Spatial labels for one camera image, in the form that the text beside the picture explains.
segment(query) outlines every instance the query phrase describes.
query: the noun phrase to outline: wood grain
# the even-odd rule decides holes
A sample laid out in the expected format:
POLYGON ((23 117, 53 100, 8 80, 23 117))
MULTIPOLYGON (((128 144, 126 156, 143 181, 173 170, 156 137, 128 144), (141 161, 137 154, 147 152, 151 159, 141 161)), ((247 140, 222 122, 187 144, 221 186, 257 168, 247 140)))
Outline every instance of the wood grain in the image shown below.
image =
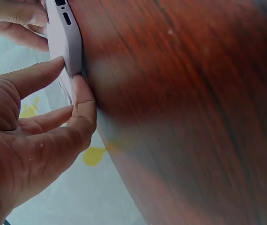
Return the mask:
POLYGON ((149 225, 267 225, 267 0, 71 0, 98 130, 149 225))

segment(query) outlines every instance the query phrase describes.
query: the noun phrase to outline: finger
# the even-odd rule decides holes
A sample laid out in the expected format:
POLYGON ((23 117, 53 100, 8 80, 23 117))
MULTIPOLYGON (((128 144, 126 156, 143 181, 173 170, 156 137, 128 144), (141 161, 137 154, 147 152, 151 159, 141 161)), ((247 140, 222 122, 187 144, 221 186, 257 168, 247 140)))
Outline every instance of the finger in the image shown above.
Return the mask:
POLYGON ((45 148, 59 152, 80 152, 89 146, 96 129, 96 103, 83 76, 74 76, 73 82, 76 101, 68 126, 45 134, 28 136, 31 143, 43 144, 45 148))
POLYGON ((38 34, 47 34, 46 32, 46 26, 45 27, 38 27, 35 25, 25 25, 25 27, 27 27, 29 30, 31 30, 32 32, 38 33, 38 34))
POLYGON ((34 120, 44 132, 48 132, 55 128, 58 128, 66 121, 68 121, 72 115, 73 105, 54 110, 44 115, 31 117, 30 120, 34 120))
POLYGON ((43 52, 49 51, 46 38, 35 34, 20 24, 0 22, 0 35, 11 39, 18 45, 43 52))
POLYGON ((91 123, 96 121, 95 98, 86 79, 82 75, 75 75, 72 79, 74 93, 74 108, 72 116, 74 118, 83 117, 91 123))
POLYGON ((47 24, 47 13, 42 4, 0 1, 0 22, 44 27, 47 24))
POLYGON ((51 84, 60 75, 64 65, 63 58, 57 57, 26 69, 0 75, 0 79, 11 82, 16 87, 20 99, 23 99, 51 84))

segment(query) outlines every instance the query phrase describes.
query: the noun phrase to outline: yellow pattern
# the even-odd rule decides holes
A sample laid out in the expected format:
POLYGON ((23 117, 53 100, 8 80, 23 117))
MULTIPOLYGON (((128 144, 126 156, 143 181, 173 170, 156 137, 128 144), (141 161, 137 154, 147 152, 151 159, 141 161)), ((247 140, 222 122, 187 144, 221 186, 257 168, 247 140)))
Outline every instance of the yellow pattern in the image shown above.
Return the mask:
POLYGON ((84 151, 82 160, 86 165, 96 166, 102 160, 102 157, 105 152, 105 148, 88 148, 84 151))
POLYGON ((22 106, 23 107, 23 112, 20 113, 19 117, 25 119, 25 118, 36 116, 37 115, 37 110, 38 110, 37 104, 38 104, 39 101, 40 101, 40 98, 36 97, 35 98, 35 102, 34 102, 33 105, 30 105, 28 107, 27 104, 24 104, 22 106))

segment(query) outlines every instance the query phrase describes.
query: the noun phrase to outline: white phone case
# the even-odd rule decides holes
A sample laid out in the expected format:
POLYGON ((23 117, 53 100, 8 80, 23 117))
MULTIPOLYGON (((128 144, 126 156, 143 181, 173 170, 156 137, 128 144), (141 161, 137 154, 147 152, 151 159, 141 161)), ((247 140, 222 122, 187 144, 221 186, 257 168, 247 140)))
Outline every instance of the white phone case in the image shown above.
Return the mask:
POLYGON ((59 75, 59 84, 73 104, 72 77, 82 72, 82 38, 67 0, 46 0, 48 13, 47 39, 51 59, 63 56, 65 68, 59 75))

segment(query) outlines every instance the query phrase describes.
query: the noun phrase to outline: skin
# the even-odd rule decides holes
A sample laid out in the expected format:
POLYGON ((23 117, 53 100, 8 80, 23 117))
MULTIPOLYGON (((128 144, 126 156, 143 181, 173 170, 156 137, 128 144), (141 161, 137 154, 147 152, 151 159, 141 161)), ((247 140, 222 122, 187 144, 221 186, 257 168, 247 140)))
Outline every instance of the skin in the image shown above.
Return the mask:
POLYGON ((45 1, 0 0, 0 35, 18 45, 47 52, 45 1))
POLYGON ((0 75, 0 225, 17 206, 54 182, 90 145, 96 129, 94 96, 73 78, 74 106, 20 119, 20 101, 52 83, 62 58, 0 75))

